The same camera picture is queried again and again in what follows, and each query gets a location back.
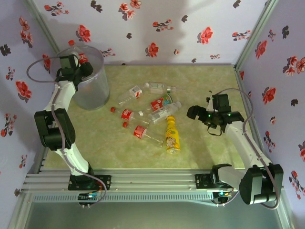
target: floral wallpaper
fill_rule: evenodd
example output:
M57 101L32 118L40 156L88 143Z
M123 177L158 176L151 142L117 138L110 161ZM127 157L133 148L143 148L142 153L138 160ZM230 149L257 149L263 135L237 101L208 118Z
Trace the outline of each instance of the floral wallpaper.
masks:
M59 49L87 43L112 50L106 64L135 65L235 64L266 0L34 2Z
M54 53L22 0L8 1L0 12L0 27L5 31L0 33L0 228L6 229L24 178L42 150L34 113L46 106L54 88L30 81L26 69ZM51 80L50 70L51 62L45 60L30 74Z
M305 224L304 9L302 0L280 0L240 70L265 151L284 169L295 228Z

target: clear plastic cup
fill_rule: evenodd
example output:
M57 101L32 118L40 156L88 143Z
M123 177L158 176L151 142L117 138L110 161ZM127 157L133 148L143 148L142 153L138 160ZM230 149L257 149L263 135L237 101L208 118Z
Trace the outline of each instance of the clear plastic cup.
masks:
M110 97L110 89L104 68L104 57L101 52L89 45L76 46L86 55L88 62L93 67L93 73L84 78L78 85L78 91L73 96L75 103L85 110L95 110L104 106ZM58 55L69 55L76 51L72 46Z

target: yellow drink bottle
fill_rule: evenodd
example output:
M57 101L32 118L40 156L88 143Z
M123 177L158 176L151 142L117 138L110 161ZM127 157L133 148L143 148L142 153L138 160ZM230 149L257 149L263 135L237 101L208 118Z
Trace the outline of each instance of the yellow drink bottle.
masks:
M173 116L168 116L166 120L166 150L170 154L177 154L180 152L180 141L179 133L175 126L175 118Z

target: gray cable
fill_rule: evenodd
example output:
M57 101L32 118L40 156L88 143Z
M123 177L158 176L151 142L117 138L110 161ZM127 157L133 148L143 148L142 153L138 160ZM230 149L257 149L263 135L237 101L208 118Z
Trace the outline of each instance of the gray cable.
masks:
M56 92L56 94L55 94L55 96L54 96L54 98L53 98L53 101L52 101L51 113L52 113L52 116L53 116L53 118L54 118L54 120L55 120L55 123L57 124L57 126L58 126L58 128L59 128L59 131L60 131L60 133L61 133L61 142L62 142L62 144L61 144L61 153L62 153L62 155L64 156L66 163L67 163L72 169L74 169L75 171L79 172L80 174L82 174L82 175L84 175L84 176L87 176L87 177L89 177L89 178L92 178L92 179L97 180L97 181L98 181L100 184L102 184L102 186L104 187L104 191L105 191L105 192L104 192L104 195L103 195L102 197L100 197L100 199L99 199L98 201L96 201L95 203L91 204L91 206L93 206L93 205L97 204L98 202L100 202L102 199L105 198L105 196L106 196L106 194L107 194L107 187L106 187L105 183L104 183L102 180L98 179L97 177L94 177L94 176L91 176L91 175L89 175L89 174L86 174L86 173L80 171L79 169L75 168L75 167L71 164L71 162L69 161L69 159L67 158L66 153L64 152L65 145L66 145L66 142L65 142L65 135L64 135L64 132L63 132L63 128L62 128L62 126L61 126L61 124L60 124L58 118L56 117L55 111L54 111L55 100L57 99L57 97L58 97L58 95L59 95L59 93L60 93L60 91L61 91L61 86L60 86L60 84L59 84L58 82L56 82L56 81L40 81L40 80L35 80L35 79L33 79L33 78L30 76L30 74L29 74L30 68L31 68L33 65L37 64L38 62L41 62L41 61L43 61L43 60L48 60L48 59L57 59L57 58L59 58L59 56L48 57L48 58L42 58L42 59L40 59L40 60L37 60L37 61L35 61L34 63L32 63L32 64L27 68L26 73L27 73L28 78L31 79L31 80L34 81L34 82L37 82L37 83L54 83L54 84L56 84L56 85L58 86L58 90L57 90L57 92Z
M279 204L280 204L280 195L279 195L279 191L278 191L278 188L277 188L277 186L276 186L275 180L274 180L274 178L273 178L273 176L272 176L272 174L271 174L271 172L270 172L268 166L266 165L266 163L264 162L264 160L261 158L259 152L257 151L257 149L256 149L255 146L253 145L252 141L250 140L248 134L246 133L246 124L247 124L247 122L250 120L250 118L253 116L253 112L254 112L254 106L253 106L252 100L251 100L251 98L247 95L247 93L245 93L245 92L243 92L242 90L239 90L239 89L237 89L237 88L227 88L227 89L224 89L224 90L222 90L222 91L220 91L220 92L218 92L218 93L216 93L216 94L220 94L220 93L222 93L222 92L224 92L224 91L228 91L228 90L236 90L236 91L239 91L240 93L244 94L244 95L247 97L247 99L249 100L249 102L250 102L250 105L251 105L251 113L250 113L250 115L247 117L247 119L245 120L245 122L244 122L244 124L243 124L243 133L244 133L244 136L246 137L247 141L249 142L250 146L251 146L252 149L254 150L256 156L259 158L259 160L262 162L263 166L265 167L265 169L266 169L266 171L267 171L267 173L268 173L268 176L270 177L270 180L271 180L271 182L272 182L272 185L273 185L273 187L275 188L274 190L275 190L275 195L276 195L276 204L275 204L274 206L268 206L268 205L266 205L266 204L264 204L264 203L261 203L261 205L263 205L264 207L266 207L266 208L268 208L268 209L275 210L275 209L278 208L278 206L279 206Z

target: textured floor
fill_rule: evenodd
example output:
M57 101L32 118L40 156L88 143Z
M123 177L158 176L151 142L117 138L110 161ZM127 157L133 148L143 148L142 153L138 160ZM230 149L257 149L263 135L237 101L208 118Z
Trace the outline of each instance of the textured floor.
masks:
M207 126L186 116L192 105L207 106L209 90L213 94L225 88L238 88L232 66L106 66L111 96L108 103L95 111L85 111L73 101L68 110L76 131L76 145L93 168L202 168L229 163L243 168L243 163L230 139L225 135L211 136ZM175 114L180 134L181 152L170 155L166 147L134 137L122 127L123 120L110 112L119 94L136 84L163 82L176 86L174 101L182 108ZM245 117L244 106L238 92L228 92L233 111ZM140 110L157 94L144 94L127 108ZM151 126L151 130L164 135L166 121ZM45 168L67 168L56 153L49 151Z

